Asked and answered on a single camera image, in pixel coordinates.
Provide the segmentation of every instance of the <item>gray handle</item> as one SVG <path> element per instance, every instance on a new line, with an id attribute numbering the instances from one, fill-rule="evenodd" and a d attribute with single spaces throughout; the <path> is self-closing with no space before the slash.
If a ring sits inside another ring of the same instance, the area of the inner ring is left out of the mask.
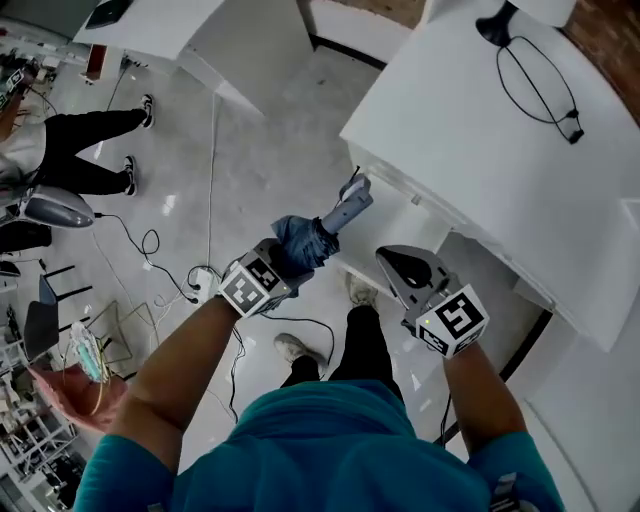
<path id="1" fill-rule="evenodd" d="M 363 174 L 356 175 L 340 191 L 342 202 L 322 219 L 322 227 L 332 235 L 335 235 L 349 222 L 355 219 L 363 210 L 373 204 L 373 198 L 369 193 L 371 182 Z"/>

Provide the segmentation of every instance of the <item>blue cloth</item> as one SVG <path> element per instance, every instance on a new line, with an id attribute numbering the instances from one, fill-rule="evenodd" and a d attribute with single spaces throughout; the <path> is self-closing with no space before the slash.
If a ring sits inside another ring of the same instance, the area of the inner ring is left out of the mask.
<path id="1" fill-rule="evenodd" d="M 338 238 L 322 227 L 320 219 L 288 215 L 271 225 L 283 248 L 284 261 L 278 268 L 298 277 L 316 268 L 340 250 Z"/>
<path id="2" fill-rule="evenodd" d="M 138 444 L 106 436 L 74 511 L 486 512 L 498 478 L 513 472 L 519 499 L 562 509 L 528 434 L 497 439 L 464 464 L 418 440 L 379 382 L 309 382 L 259 398 L 225 443 L 177 477 Z"/>

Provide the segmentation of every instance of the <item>white shoe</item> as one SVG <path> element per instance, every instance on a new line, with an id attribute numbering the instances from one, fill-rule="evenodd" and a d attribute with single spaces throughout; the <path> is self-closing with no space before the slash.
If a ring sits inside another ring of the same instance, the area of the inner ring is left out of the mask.
<path id="1" fill-rule="evenodd" d="M 140 99 L 140 106 L 138 107 L 144 110 L 147 113 L 147 117 L 145 117 L 144 121 L 142 121 L 142 127 L 145 130 L 151 128 L 156 122 L 155 116 L 155 100 L 151 94 L 145 94 Z"/>
<path id="2" fill-rule="evenodd" d="M 133 197 L 138 193 L 138 166 L 133 156 L 127 155 L 124 157 L 124 167 L 122 170 L 129 175 L 129 187 L 124 193 Z"/>
<path id="3" fill-rule="evenodd" d="M 376 309 L 378 290 L 350 272 L 347 272 L 346 285 L 349 291 L 349 299 L 351 299 L 351 303 L 354 306 L 371 306 Z"/>
<path id="4" fill-rule="evenodd" d="M 278 334 L 274 338 L 273 344 L 275 345 L 276 350 L 280 352 L 280 355 L 282 355 L 289 364 L 293 364 L 293 362 L 299 357 L 309 356 L 318 363 L 318 366 L 321 369 L 327 367 L 327 360 L 324 356 L 308 349 L 304 343 L 292 334 L 287 334 L 286 332 Z"/>

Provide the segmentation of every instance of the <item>gray floor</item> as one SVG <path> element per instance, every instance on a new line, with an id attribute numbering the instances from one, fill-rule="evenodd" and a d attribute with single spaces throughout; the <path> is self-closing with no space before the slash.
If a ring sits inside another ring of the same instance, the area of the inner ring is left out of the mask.
<path id="1" fill-rule="evenodd" d="M 56 81 L 51 99 L 58 110 L 81 113 L 104 109 L 114 84 L 86 86 L 78 71 L 66 68 Z M 270 236 L 270 223 L 282 215 L 313 217 L 333 206 L 337 191 L 352 172 L 339 132 L 377 75 L 363 63 L 320 48 L 287 88 L 268 120 L 222 103 L 213 174 L 212 265 L 224 268 L 231 259 Z M 170 269 L 182 282 L 189 268 L 207 262 L 212 95 L 185 73 L 163 77 L 136 69 L 122 80 L 112 108 L 132 108 L 145 92 L 152 93 L 158 103 L 156 126 L 151 131 L 137 130 L 83 153 L 94 160 L 99 149 L 97 161 L 112 170 L 120 169 L 126 154 L 134 154 L 142 171 L 139 196 L 88 197 L 88 201 L 95 211 L 120 215 L 138 242 L 148 229 L 157 229 L 162 245 L 152 261 Z M 75 320 L 84 311 L 95 315 L 113 299 L 123 310 L 130 309 L 129 301 L 135 305 L 147 302 L 156 320 L 163 316 L 159 331 L 160 339 L 164 339 L 193 311 L 193 306 L 177 300 L 168 312 L 155 307 L 154 301 L 162 304 L 175 296 L 175 288 L 166 276 L 145 269 L 144 258 L 131 246 L 117 221 L 102 219 L 92 231 L 56 231 L 53 246 L 42 251 L 50 269 L 77 265 L 74 272 L 54 284 L 61 288 L 87 283 L 94 286 L 77 300 L 63 303 L 62 321 Z M 96 247 L 93 235 L 130 299 Z M 496 366 L 501 367 L 539 310 L 511 292 L 515 275 L 477 243 L 453 234 L 441 255 L 474 285 L 492 315 L 482 343 Z M 15 306 L 22 319 L 28 301 L 36 296 L 36 279 L 37 272 L 32 268 L 31 275 L 21 281 Z M 300 298 L 285 302 L 277 311 L 282 316 L 314 318 L 334 329 L 336 346 L 331 368 L 338 364 L 343 351 L 349 311 L 343 283 L 344 274 L 330 264 L 302 288 Z M 403 312 L 397 303 L 381 299 L 379 307 L 409 415 L 421 437 L 434 439 L 447 398 L 439 357 L 400 327 Z M 272 345 L 277 333 L 291 332 L 325 354 L 331 347 L 329 332 L 313 324 L 254 318 L 242 322 L 240 331 L 247 356 L 240 360 L 236 373 L 235 408 L 239 413 L 261 394 L 279 387 L 288 374 L 286 363 Z M 137 317 L 129 322 L 126 333 L 135 357 L 123 371 L 130 371 L 153 351 L 155 340 L 151 329 Z M 182 468 L 223 441 L 233 428 L 227 404 L 229 370 L 236 350 L 232 340 L 187 433 Z M 176 374 L 167 378 L 178 378 L 184 371 L 188 369 L 176 362 Z M 97 440 L 88 434 L 85 437 L 90 444 Z"/>

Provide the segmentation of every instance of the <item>black wire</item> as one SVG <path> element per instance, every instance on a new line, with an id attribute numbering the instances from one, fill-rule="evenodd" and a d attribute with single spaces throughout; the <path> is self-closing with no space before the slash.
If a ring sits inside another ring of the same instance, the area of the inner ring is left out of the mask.
<path id="1" fill-rule="evenodd" d="M 37 94 L 38 96 L 40 96 L 40 97 L 41 97 L 44 101 L 46 101 L 46 102 L 47 102 L 47 104 L 48 104 L 48 105 L 53 109 L 53 111 L 55 112 L 55 114 L 56 114 L 56 115 L 58 115 L 58 111 L 56 110 L 56 107 L 54 107 L 54 106 L 53 106 L 53 103 L 51 103 L 51 102 L 50 102 L 50 101 L 49 101 L 49 100 L 44 96 L 44 94 L 39 93 L 38 91 L 36 91 L 36 90 L 35 90 L 33 87 L 31 87 L 31 86 L 29 86 L 29 89 L 27 90 L 27 92 L 28 92 L 28 91 L 31 91 L 31 92 L 33 92 L 33 93 Z"/>
<path id="2" fill-rule="evenodd" d="M 447 407 L 444 410 L 444 416 L 442 417 L 442 421 L 440 422 L 440 444 L 444 448 L 447 444 L 444 440 L 445 429 L 447 428 L 447 416 L 449 415 L 449 408 L 451 407 L 451 393 L 449 393 L 449 398 L 447 399 Z"/>
<path id="3" fill-rule="evenodd" d="M 553 115 L 553 112 L 551 111 L 551 109 L 549 108 L 549 105 L 547 104 L 547 102 L 544 100 L 544 98 L 542 97 L 542 94 L 540 93 L 540 91 L 538 90 L 538 88 L 536 87 L 536 85 L 533 83 L 533 80 L 531 79 L 531 77 L 529 76 L 529 74 L 527 73 L 527 71 L 524 69 L 524 66 L 522 65 L 522 63 L 518 60 L 518 58 L 514 55 L 514 53 L 511 51 L 510 48 L 508 47 L 502 47 L 500 48 L 497 52 L 496 52 L 496 67 L 498 69 L 498 77 L 500 79 L 500 84 L 502 85 L 502 89 L 504 90 L 505 94 L 509 97 L 509 99 L 511 100 L 511 102 L 523 113 L 525 114 L 527 117 L 534 119 L 535 121 L 538 121 L 540 123 L 544 123 L 544 124 L 552 124 L 554 125 L 557 130 L 560 132 L 560 134 L 562 135 L 562 137 L 568 141 L 571 142 L 569 140 L 569 137 L 567 137 L 565 135 L 565 133 L 562 131 L 562 128 L 560 128 L 560 123 L 566 119 L 568 119 L 570 117 L 570 114 L 572 112 L 577 112 L 577 105 L 576 105 L 576 100 L 575 97 L 573 95 L 573 92 L 571 91 L 571 87 L 569 87 L 569 84 L 567 83 L 567 81 L 565 80 L 564 76 L 562 75 L 562 73 L 560 72 L 560 70 L 558 69 L 558 67 L 553 63 L 553 61 L 547 57 L 542 50 L 540 50 L 540 48 L 538 48 L 535 44 L 533 44 L 529 39 L 527 39 L 526 37 L 523 36 L 515 36 L 512 38 L 512 41 L 516 40 L 516 39 L 521 39 L 525 42 L 527 42 L 532 48 L 534 48 L 540 55 L 542 55 L 546 61 L 551 64 L 551 66 L 553 67 L 553 69 L 556 70 L 556 73 L 558 73 L 558 76 L 560 76 L 560 79 L 562 80 L 562 83 L 564 83 L 565 87 L 567 88 L 567 92 L 569 93 L 569 96 L 571 97 L 571 103 L 573 104 L 573 108 L 570 112 L 568 112 L 565 116 L 561 117 L 560 119 L 556 119 Z M 533 114 L 531 114 L 530 112 L 528 112 L 527 110 L 525 110 L 517 101 L 516 99 L 512 96 L 512 94 L 509 92 L 509 90 L 507 89 L 506 84 L 504 83 L 504 77 L 502 76 L 502 69 L 500 68 L 500 54 L 503 50 L 506 50 L 507 53 L 509 53 L 509 55 L 511 55 L 511 57 L 513 58 L 513 60 L 516 62 L 516 64 L 518 65 L 518 67 L 520 68 L 520 70 L 522 71 L 522 73 L 524 74 L 524 76 L 526 77 L 527 81 L 529 82 L 529 84 L 531 85 L 531 87 L 533 88 L 533 90 L 535 91 L 536 95 L 538 96 L 538 98 L 540 99 L 540 101 L 542 102 L 542 105 L 544 106 L 544 108 L 546 109 L 547 113 L 549 114 L 549 117 L 551 117 L 551 120 L 549 119 L 542 119 L 538 116 L 535 116 Z M 580 130 L 582 130 L 582 126 L 580 125 L 580 120 L 575 117 L 575 120 L 578 124 L 578 128 Z"/>
<path id="4" fill-rule="evenodd" d="M 238 361 L 240 359 L 242 359 L 244 356 L 247 355 L 247 351 L 244 348 L 244 341 L 242 340 L 242 336 L 240 336 L 240 332 L 238 331 L 238 329 L 236 327 L 233 328 L 233 335 L 238 340 L 238 353 L 236 354 L 236 357 L 233 360 L 233 364 L 231 365 L 231 372 L 230 372 L 230 376 L 231 376 L 231 398 L 229 399 L 229 410 L 233 414 L 233 418 L 234 418 L 234 420 L 236 422 L 236 425 L 237 425 L 238 424 L 238 413 L 233 408 L 233 400 L 236 397 L 236 365 L 238 364 Z"/>
<path id="5" fill-rule="evenodd" d="M 218 272 L 215 268 L 213 268 L 211 265 L 196 265 L 195 267 L 191 267 L 189 269 L 189 272 L 187 273 L 187 284 L 195 289 L 199 289 L 196 288 L 196 286 L 194 284 L 191 283 L 191 274 L 193 274 L 194 270 L 198 270 L 199 268 L 203 268 L 205 270 L 208 270 L 209 272 L 213 273 L 213 275 L 215 275 L 220 281 L 222 281 L 222 275 L 220 274 L 220 272 Z"/>
<path id="6" fill-rule="evenodd" d="M 213 269 L 212 267 L 209 267 L 207 265 L 198 265 L 196 267 L 194 267 L 193 269 L 191 269 L 192 271 L 195 270 L 196 268 L 207 268 L 210 270 L 213 270 L 214 272 L 215 269 Z M 267 318 L 268 320 L 283 320 L 286 322 L 311 322 L 313 324 L 317 324 L 317 325 L 321 325 L 322 327 L 326 328 L 329 330 L 329 332 L 331 333 L 331 352 L 329 353 L 329 358 L 327 359 L 327 367 L 329 366 L 329 364 L 331 363 L 331 358 L 333 357 L 333 351 L 335 349 L 336 346 L 336 338 L 335 338 L 335 333 L 333 332 L 333 329 L 331 327 L 329 327 L 327 324 L 320 322 L 319 320 L 313 320 L 312 318 L 290 318 L 290 317 L 276 317 L 276 316 L 269 316 L 266 313 L 261 313 L 260 314 L 262 317 Z M 231 376 L 231 398 L 229 399 L 229 410 L 231 411 L 231 414 L 233 414 L 233 418 L 236 422 L 236 425 L 238 424 L 238 413 L 236 413 L 235 409 L 233 408 L 233 401 L 236 397 L 236 366 L 238 364 L 238 361 L 240 359 L 242 359 L 244 356 L 247 355 L 247 351 L 245 349 L 244 346 L 244 340 L 242 339 L 242 336 L 240 335 L 240 332 L 238 331 L 237 328 L 233 328 L 233 335 L 235 336 L 235 338 L 238 340 L 238 352 L 236 353 L 236 357 L 233 360 L 233 364 L 231 365 L 231 372 L 230 372 L 230 376 Z"/>
<path id="7" fill-rule="evenodd" d="M 325 329 L 328 329 L 331 333 L 331 351 L 329 352 L 329 358 L 327 359 L 327 367 L 331 364 L 331 358 L 333 357 L 333 351 L 336 348 L 336 336 L 333 329 L 327 324 L 320 322 L 319 320 L 313 320 L 312 318 L 290 318 L 287 316 L 269 316 L 266 313 L 261 313 L 261 316 L 268 318 L 269 320 L 284 320 L 286 322 L 311 322 L 312 324 L 321 325 Z"/>
<path id="8" fill-rule="evenodd" d="M 177 283 L 177 281 L 173 278 L 173 276 L 171 275 L 171 272 L 169 272 L 166 268 L 161 267 L 160 265 L 156 265 L 155 263 L 152 263 L 149 260 L 149 256 L 152 256 L 154 254 L 156 254 L 159 250 L 160 250 L 160 236 L 158 235 L 158 232 L 155 229 L 150 229 L 149 231 L 147 231 L 144 236 L 142 237 L 142 243 L 140 245 L 138 245 L 133 238 L 131 237 L 131 234 L 129 233 L 129 229 L 127 229 L 127 226 L 125 225 L 124 221 L 118 217 L 117 215 L 110 215 L 110 214 L 106 214 L 106 213 L 96 213 L 95 214 L 96 218 L 102 218 L 102 217 L 112 217 L 114 219 L 118 219 L 120 221 L 120 224 L 122 224 L 122 227 L 124 228 L 124 232 L 127 234 L 127 238 L 129 238 L 129 241 L 133 244 L 133 246 L 136 248 L 136 250 L 142 254 L 144 256 L 144 259 L 147 261 L 147 263 L 149 265 L 151 265 L 153 268 L 157 268 L 158 270 L 162 270 L 165 274 L 167 274 L 169 276 L 169 279 L 171 279 L 171 282 L 173 283 L 173 285 L 177 288 L 178 292 L 180 293 L 180 295 L 182 295 L 186 300 L 188 300 L 189 302 L 193 303 L 193 299 L 191 297 L 188 297 L 187 295 L 185 295 L 185 293 L 182 291 L 182 288 L 180 287 L 180 285 Z M 147 237 L 149 235 L 155 235 L 156 240 L 157 240 L 157 246 L 155 249 L 148 251 L 145 248 L 145 242 L 147 240 Z"/>
<path id="9" fill-rule="evenodd" d="M 124 77 L 125 73 L 127 72 L 127 70 L 129 69 L 129 61 L 127 61 L 124 65 L 124 68 L 122 69 L 122 73 L 120 73 L 120 78 L 118 78 L 118 81 L 116 82 L 116 86 L 113 89 L 113 94 L 111 95 L 111 99 L 109 100 L 109 104 L 107 105 L 107 110 L 106 112 L 109 111 L 109 109 L 111 108 L 111 103 L 113 103 L 113 98 L 116 97 L 116 92 L 118 91 L 118 86 L 120 85 L 120 82 L 122 81 L 122 78 Z"/>

